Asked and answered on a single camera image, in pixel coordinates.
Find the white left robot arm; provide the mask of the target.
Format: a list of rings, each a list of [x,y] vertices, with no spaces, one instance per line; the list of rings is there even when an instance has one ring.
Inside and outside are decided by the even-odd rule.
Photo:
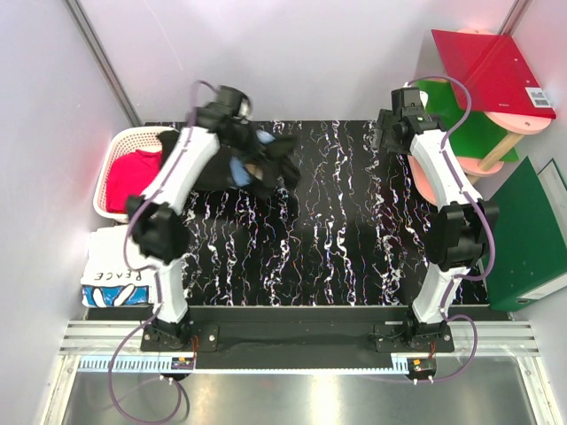
[[[182,323],[189,311],[183,295],[181,257],[189,244],[183,207],[194,184],[224,145],[235,156],[252,157],[261,144],[250,123],[252,103],[242,91],[220,86],[215,98],[189,112],[175,147],[151,184],[127,201],[127,240],[149,259],[156,301],[152,318],[162,325],[160,340],[174,351],[184,349],[191,329]]]

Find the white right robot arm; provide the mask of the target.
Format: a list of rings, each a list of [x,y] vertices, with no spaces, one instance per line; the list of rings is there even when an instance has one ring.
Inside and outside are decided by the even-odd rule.
[[[403,343],[418,352],[432,343],[430,325],[446,319],[460,281],[486,254],[494,260],[492,230],[500,210],[470,183],[450,146],[446,126],[425,111],[418,87],[392,91],[391,107],[379,112],[373,146],[414,159],[437,207],[424,240],[428,269],[411,305],[413,322],[401,331]]]

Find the black printed t-shirt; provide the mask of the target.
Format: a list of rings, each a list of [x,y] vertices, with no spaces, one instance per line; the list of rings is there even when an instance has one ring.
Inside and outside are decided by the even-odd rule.
[[[298,138],[271,135],[263,130],[256,135],[263,145],[262,157],[244,161],[233,156],[229,147],[222,146],[203,168],[193,189],[206,192],[243,189],[262,199],[272,197],[280,182],[288,190],[296,189],[300,170],[291,160],[291,154],[299,146]]]

